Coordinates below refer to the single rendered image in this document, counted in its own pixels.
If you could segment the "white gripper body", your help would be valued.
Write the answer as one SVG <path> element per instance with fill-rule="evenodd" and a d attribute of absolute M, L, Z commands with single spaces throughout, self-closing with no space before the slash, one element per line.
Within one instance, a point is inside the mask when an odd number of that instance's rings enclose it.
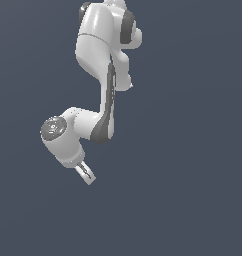
<path fill-rule="evenodd" d="M 81 176 L 89 176 L 89 167 L 85 164 L 84 161 L 79 162 L 75 166 L 75 169 Z"/>

